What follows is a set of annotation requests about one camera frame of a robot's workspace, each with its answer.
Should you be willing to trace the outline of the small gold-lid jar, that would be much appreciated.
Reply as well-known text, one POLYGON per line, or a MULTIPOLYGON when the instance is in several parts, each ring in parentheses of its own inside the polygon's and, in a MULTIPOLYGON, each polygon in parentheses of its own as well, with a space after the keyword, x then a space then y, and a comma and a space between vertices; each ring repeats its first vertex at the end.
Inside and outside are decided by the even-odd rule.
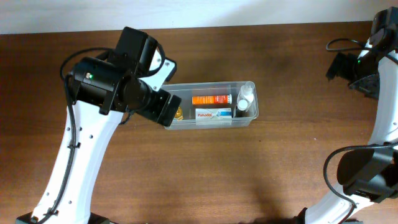
POLYGON ((182 111, 181 107, 178 107, 176 114, 174 116, 174 120, 177 120, 177 121, 183 120, 183 111, 182 111))

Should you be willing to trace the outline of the white Panadol medicine box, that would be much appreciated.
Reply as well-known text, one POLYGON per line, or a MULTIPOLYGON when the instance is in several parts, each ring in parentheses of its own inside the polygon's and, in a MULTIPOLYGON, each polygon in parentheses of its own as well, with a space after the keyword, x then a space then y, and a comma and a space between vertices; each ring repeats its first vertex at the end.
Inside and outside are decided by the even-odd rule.
POLYGON ((195 109, 195 122, 197 125, 230 125, 232 118, 231 108, 195 109))

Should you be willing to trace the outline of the orange tablet tube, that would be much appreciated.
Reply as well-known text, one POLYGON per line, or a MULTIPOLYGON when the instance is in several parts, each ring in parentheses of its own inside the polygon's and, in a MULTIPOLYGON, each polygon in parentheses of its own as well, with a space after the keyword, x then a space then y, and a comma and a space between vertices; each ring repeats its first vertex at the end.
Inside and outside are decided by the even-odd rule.
POLYGON ((228 95, 208 95, 208 96, 193 96, 193 105, 223 105, 232 103, 232 94, 228 95))

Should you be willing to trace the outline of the black bottle white cap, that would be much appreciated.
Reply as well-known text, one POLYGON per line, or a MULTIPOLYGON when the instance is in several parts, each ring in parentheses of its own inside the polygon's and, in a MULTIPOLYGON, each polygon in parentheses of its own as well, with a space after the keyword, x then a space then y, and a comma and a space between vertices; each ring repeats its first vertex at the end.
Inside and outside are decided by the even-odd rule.
POLYGON ((234 108, 233 117, 234 118, 245 117, 247 108, 248 108, 248 102, 246 100, 239 100, 234 108))

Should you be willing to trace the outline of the white spray bottle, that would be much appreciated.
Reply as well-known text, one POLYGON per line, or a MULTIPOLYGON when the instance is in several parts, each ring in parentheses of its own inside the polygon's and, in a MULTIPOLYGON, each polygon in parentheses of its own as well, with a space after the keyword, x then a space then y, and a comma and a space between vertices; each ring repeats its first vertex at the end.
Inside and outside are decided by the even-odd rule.
POLYGON ((254 101, 255 84, 253 82, 246 82, 241 88, 237 96, 237 102, 245 100, 248 103, 247 110, 254 101))

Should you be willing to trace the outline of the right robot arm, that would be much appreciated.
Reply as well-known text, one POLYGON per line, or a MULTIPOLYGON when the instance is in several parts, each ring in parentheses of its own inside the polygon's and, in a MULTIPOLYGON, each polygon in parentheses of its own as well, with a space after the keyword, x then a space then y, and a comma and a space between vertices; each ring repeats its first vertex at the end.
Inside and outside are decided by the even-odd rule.
POLYGON ((330 189, 315 205, 304 208, 292 223, 352 223, 356 212, 397 198, 397 8, 373 19, 366 42, 335 49, 326 77, 341 77, 349 88, 377 100, 376 121, 366 145, 333 151, 323 165, 330 189))

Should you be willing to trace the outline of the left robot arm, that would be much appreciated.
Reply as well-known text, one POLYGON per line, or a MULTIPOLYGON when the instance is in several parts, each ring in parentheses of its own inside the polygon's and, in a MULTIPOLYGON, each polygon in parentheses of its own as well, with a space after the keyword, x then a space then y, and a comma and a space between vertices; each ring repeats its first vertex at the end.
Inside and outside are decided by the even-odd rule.
POLYGON ((100 47, 61 73, 67 120, 50 180, 37 206, 17 223, 108 223, 91 211, 96 178, 116 128, 134 114, 168 127, 181 99, 162 89, 176 72, 161 44, 125 27, 115 48, 100 47))

